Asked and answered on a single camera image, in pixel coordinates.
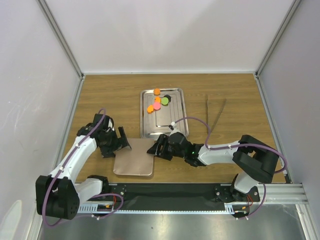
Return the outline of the rose gold tin lid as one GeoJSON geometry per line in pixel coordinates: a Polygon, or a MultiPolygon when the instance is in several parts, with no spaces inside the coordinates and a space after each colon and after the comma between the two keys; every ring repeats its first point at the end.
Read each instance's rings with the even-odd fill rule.
{"type": "Polygon", "coordinates": [[[147,151],[154,145],[149,138],[129,138],[130,147],[115,154],[113,173],[118,176],[150,177],[154,170],[154,156],[147,151]]]}

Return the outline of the silver metal tongs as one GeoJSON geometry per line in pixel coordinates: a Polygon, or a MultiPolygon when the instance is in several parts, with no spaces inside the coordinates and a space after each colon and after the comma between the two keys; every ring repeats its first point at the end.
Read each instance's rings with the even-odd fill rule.
{"type": "Polygon", "coordinates": [[[204,108],[205,108],[205,123],[208,126],[207,133],[211,133],[218,121],[219,118],[226,106],[227,99],[222,98],[218,100],[211,99],[206,93],[204,97],[204,108]]]}

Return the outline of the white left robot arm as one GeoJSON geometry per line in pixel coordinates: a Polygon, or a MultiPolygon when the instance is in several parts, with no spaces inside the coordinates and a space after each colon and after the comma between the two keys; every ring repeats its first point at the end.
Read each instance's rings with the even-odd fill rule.
{"type": "Polygon", "coordinates": [[[103,158],[115,157],[115,152],[130,147],[122,126],[115,130],[110,123],[96,127],[89,123],[81,127],[74,143],[59,165],[35,182],[36,210],[43,217],[72,220],[81,204],[88,200],[113,199],[108,178],[90,175],[76,184],[76,179],[88,158],[100,149],[103,158]]]}

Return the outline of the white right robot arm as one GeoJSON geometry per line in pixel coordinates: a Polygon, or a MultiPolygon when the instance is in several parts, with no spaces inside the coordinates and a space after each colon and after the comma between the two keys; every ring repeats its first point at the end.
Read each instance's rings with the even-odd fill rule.
{"type": "Polygon", "coordinates": [[[222,195],[222,190],[216,190],[220,194],[219,200],[226,203],[242,202],[259,183],[270,184],[279,159],[275,149],[250,135],[243,135],[239,141],[229,144],[206,146],[191,143],[180,132],[161,134],[147,153],[168,161],[179,157],[192,167],[237,165],[242,172],[233,178],[226,195],[222,195]]]}

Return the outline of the silver metal baking tray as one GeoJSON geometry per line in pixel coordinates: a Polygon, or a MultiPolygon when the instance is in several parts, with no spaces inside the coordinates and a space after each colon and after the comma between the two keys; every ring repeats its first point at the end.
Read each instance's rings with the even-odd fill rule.
{"type": "Polygon", "coordinates": [[[187,116],[184,92],[181,88],[161,88],[160,98],[169,96],[169,103],[161,105],[159,110],[148,113],[147,109],[154,104],[156,95],[153,89],[140,93],[140,137],[157,140],[161,134],[170,134],[169,125],[187,116]]]}

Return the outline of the pink round cookie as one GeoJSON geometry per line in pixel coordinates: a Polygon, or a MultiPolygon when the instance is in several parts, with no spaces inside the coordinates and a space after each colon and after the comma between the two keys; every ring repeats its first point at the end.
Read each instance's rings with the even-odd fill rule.
{"type": "Polygon", "coordinates": [[[161,109],[161,104],[159,102],[154,102],[152,106],[155,111],[158,111],[161,109]]]}

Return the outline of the green round cookie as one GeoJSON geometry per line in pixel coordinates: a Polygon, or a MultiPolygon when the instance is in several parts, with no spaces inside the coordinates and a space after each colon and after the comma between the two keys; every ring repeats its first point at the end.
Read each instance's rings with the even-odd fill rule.
{"type": "Polygon", "coordinates": [[[167,106],[169,104],[169,99],[167,97],[161,98],[161,104],[167,106]]]}

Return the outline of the black sandwich cookie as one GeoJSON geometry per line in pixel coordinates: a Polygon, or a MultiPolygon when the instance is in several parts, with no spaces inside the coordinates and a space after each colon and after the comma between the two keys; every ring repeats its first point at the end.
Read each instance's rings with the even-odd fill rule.
{"type": "Polygon", "coordinates": [[[167,100],[168,100],[169,103],[171,102],[172,97],[171,97],[170,95],[166,94],[166,95],[164,96],[164,98],[167,98],[167,100]]]}

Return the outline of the orange swirl cookie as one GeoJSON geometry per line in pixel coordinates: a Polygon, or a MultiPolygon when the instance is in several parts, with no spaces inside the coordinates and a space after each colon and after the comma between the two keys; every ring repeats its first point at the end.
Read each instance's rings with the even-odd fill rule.
{"type": "Polygon", "coordinates": [[[159,88],[155,88],[155,89],[153,90],[153,93],[154,93],[155,96],[158,96],[158,95],[161,94],[161,90],[160,90],[159,88]]]}

